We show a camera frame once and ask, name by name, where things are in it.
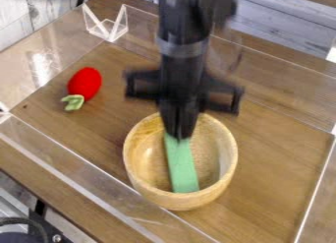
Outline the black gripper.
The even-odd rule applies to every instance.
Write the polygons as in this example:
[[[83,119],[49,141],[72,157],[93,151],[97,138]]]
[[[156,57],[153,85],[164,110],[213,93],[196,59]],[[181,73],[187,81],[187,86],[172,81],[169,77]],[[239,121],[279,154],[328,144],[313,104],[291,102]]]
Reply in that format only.
[[[156,69],[125,71],[125,95],[157,102],[165,132],[173,138],[192,136],[205,109],[237,114],[243,94],[243,87],[209,73],[205,53],[192,57],[161,55]]]

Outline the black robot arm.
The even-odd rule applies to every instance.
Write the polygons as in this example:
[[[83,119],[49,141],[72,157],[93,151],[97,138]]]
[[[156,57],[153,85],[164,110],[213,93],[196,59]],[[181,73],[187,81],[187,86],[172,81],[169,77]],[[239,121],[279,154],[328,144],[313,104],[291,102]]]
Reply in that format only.
[[[205,110],[239,112],[244,88],[207,68],[211,30],[235,13],[235,0],[159,0],[159,68],[125,72],[125,95],[157,103],[165,132],[177,140],[192,137]]]

